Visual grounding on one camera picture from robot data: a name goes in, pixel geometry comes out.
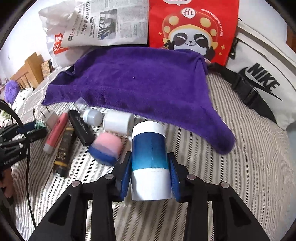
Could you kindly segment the person's left hand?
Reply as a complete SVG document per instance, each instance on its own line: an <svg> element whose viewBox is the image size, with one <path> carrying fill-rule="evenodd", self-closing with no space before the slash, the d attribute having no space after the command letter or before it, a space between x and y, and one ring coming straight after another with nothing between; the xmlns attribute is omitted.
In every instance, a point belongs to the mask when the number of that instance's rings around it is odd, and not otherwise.
<svg viewBox="0 0 296 241"><path fill-rule="evenodd" d="M1 180L1 188L4 188L4 195L6 198L11 198L14 194L14 185L13 185L13 177L11 175L12 170L11 167L3 171L2 180Z"/></svg>

